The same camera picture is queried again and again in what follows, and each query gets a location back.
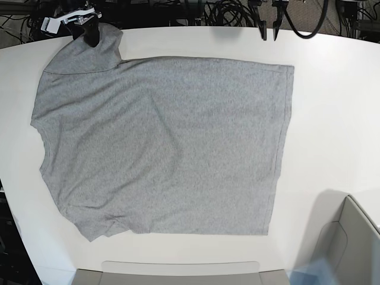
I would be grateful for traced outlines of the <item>grey T-shirt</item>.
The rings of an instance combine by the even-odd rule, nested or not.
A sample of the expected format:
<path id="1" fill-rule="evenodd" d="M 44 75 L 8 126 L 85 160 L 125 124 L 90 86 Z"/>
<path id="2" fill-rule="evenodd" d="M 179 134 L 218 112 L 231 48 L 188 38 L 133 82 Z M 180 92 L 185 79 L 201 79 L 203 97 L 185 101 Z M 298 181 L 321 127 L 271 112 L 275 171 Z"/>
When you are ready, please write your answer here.
<path id="1" fill-rule="evenodd" d="M 43 70 L 31 125 L 42 178 L 88 240 L 125 231 L 266 235 L 294 67 L 220 58 L 124 61 L 99 27 Z"/>

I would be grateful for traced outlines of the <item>grey bin at right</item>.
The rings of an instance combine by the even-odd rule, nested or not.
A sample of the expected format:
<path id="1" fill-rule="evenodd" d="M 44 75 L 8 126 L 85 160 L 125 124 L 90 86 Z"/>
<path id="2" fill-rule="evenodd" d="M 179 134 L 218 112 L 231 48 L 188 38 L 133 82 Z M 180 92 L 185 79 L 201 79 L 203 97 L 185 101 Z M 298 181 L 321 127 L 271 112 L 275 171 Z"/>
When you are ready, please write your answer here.
<path id="1" fill-rule="evenodd" d="M 322 228 L 308 273 L 315 284 L 379 284 L 379 228 L 353 196 Z"/>

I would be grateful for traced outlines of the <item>grey chair back front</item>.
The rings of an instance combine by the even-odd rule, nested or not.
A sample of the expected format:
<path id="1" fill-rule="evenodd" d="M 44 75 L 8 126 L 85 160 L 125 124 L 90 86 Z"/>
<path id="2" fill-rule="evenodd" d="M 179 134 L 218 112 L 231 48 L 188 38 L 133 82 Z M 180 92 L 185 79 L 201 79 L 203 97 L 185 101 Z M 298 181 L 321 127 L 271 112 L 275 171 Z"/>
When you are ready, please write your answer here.
<path id="1" fill-rule="evenodd" d="M 73 284 L 289 284 L 284 270 L 259 263 L 153 264 L 105 261 L 99 271 L 78 269 Z"/>

